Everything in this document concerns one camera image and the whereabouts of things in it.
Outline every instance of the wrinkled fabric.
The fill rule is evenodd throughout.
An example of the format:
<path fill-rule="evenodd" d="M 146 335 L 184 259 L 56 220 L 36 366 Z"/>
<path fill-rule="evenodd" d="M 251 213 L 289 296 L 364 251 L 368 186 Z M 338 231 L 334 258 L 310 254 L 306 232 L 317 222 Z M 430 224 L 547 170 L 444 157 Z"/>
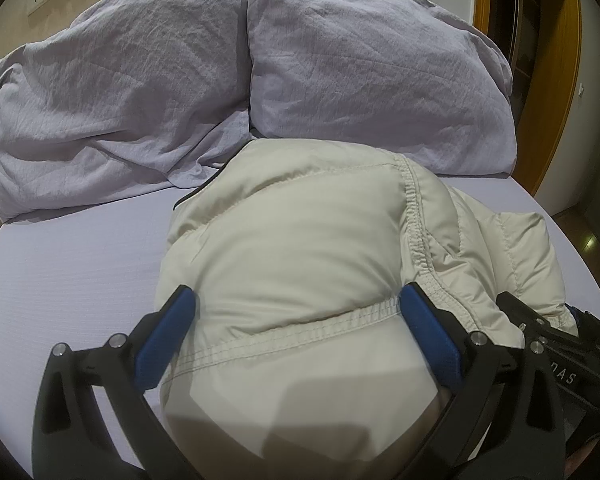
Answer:
<path fill-rule="evenodd" d="M 248 0 L 251 121 L 264 137 L 360 142 L 437 174 L 510 173 L 510 67 L 428 0 Z"/>
<path fill-rule="evenodd" d="M 175 207 L 160 268 L 156 307 L 197 295 L 161 388 L 182 452 L 207 480 L 394 478 L 448 398 L 399 314 L 411 282 L 499 345 L 524 342 L 505 291 L 577 335 L 540 215 L 362 144 L 251 141 Z"/>
<path fill-rule="evenodd" d="M 0 60 L 0 218 L 195 187 L 248 139 L 246 0 L 102 0 Z"/>

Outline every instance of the bed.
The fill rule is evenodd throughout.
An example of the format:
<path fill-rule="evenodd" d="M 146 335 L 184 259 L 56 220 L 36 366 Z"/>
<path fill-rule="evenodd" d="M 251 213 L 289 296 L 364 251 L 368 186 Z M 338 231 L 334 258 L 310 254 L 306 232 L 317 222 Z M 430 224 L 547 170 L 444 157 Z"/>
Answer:
<path fill-rule="evenodd" d="M 575 248 L 511 177 L 446 178 L 494 211 L 540 212 L 562 267 L 567 300 L 600 318 L 600 290 Z M 50 348 L 103 344 L 153 309 L 173 204 L 163 189 L 117 202 L 37 212 L 0 229 L 0 438 L 30 469 L 33 413 Z M 138 463 L 103 391 L 96 391 L 122 457 Z M 147 393 L 159 415 L 157 390 Z"/>

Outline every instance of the jacket sleeve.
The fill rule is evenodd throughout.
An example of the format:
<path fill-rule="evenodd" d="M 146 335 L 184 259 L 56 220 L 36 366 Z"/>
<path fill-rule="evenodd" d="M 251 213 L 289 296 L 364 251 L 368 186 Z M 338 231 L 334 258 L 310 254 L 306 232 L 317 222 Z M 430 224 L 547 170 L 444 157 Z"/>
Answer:
<path fill-rule="evenodd" d="M 554 328 L 578 335 L 565 307 L 564 282 L 544 218 L 538 213 L 494 213 L 460 190 L 487 245 L 496 293 L 510 292 Z"/>

